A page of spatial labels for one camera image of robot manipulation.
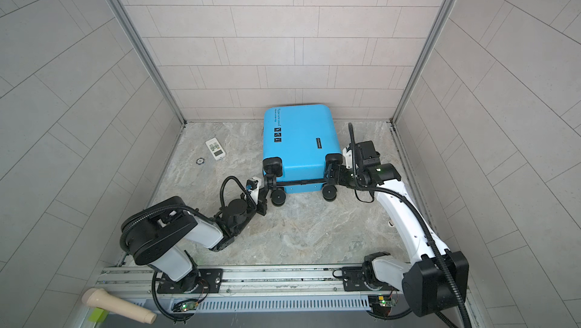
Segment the blue suitcase black lining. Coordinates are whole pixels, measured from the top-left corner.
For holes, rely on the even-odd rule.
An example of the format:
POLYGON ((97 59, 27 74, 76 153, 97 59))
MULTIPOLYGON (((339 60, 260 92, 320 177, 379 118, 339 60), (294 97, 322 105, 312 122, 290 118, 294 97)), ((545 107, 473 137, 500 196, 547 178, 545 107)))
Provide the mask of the blue suitcase black lining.
POLYGON ((329 174, 343 164, 343 155, 330 108, 273 107, 263 121, 263 176, 272 204, 284 205, 288 194, 317 191, 334 201, 337 187, 329 174))

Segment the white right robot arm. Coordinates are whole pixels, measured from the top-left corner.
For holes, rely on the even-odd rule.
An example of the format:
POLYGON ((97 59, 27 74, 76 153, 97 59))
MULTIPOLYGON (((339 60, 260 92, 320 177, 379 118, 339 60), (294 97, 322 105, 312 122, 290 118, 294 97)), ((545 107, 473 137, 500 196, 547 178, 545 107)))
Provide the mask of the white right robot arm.
POLYGON ((325 180, 356 192, 369 192, 389 214, 408 254, 408 262, 388 254, 369 255, 364 264, 367 283, 386 283, 401 291, 418 317, 435 314, 452 327, 443 312, 458 308, 463 326, 470 327, 466 307, 469 263, 435 234, 410 200, 398 170, 383 164, 373 143, 351 142, 342 154, 325 158, 325 180))

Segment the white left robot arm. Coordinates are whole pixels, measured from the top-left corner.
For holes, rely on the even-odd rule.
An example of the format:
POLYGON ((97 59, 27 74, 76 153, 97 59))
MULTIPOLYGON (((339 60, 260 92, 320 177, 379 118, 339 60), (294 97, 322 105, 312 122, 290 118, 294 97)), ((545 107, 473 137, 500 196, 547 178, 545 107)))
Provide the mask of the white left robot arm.
POLYGON ((207 217, 179 196, 159 202, 129 217, 122 224, 119 245, 138 266, 151 266, 173 282, 195 270, 189 253, 178 248, 183 240, 213 252, 231 245, 255 215, 267 213, 269 188, 259 178, 246 184, 228 176, 219 190, 219 211, 207 217))

